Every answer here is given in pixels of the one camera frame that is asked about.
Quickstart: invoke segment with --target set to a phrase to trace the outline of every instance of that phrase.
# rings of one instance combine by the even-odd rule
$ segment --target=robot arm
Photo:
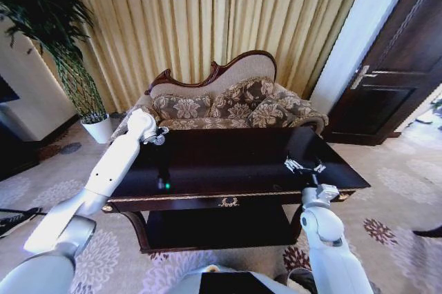
[[[302,190],[301,226],[309,242],[311,271],[319,294],[373,294],[367,275],[350,251],[344,236],[344,224],[329,208],[339,192],[335,186],[318,184],[316,174],[325,166],[304,168],[287,158],[292,172],[310,174],[314,187]]]
[[[76,196],[54,206],[26,241],[36,255],[12,270],[0,283],[3,293],[67,293],[75,272],[75,257],[91,239],[101,210],[118,187],[144,144],[162,144],[167,128],[157,129],[154,118],[141,109],[133,112],[128,132],[120,135],[92,170]]]

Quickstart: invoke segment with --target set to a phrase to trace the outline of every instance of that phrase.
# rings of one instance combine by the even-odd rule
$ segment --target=potted plant
[[[75,44],[88,37],[79,25],[92,26],[90,10],[81,0],[0,0],[0,17],[13,23],[6,30],[11,46],[15,33],[21,32],[39,44],[40,52],[44,49],[52,55],[62,87],[81,123],[97,142],[105,143],[112,134],[111,122]]]

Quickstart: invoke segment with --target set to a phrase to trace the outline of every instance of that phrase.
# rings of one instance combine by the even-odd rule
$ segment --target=white wall
[[[339,100],[397,1],[354,1],[310,98],[320,112]]]
[[[20,96],[0,104],[0,120],[24,141],[39,141],[75,114],[75,109],[32,43],[16,34],[14,48],[0,23],[0,75]]]

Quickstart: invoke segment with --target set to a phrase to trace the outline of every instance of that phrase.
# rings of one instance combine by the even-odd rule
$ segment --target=dark wooden door
[[[442,82],[442,0],[399,0],[329,114],[327,141],[381,144]]]

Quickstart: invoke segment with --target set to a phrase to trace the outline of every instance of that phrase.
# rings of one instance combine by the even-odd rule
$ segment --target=curtain
[[[83,0],[94,14],[79,44],[109,112],[129,109],[166,68],[202,81],[215,60],[269,51],[277,82],[308,97],[353,0]]]

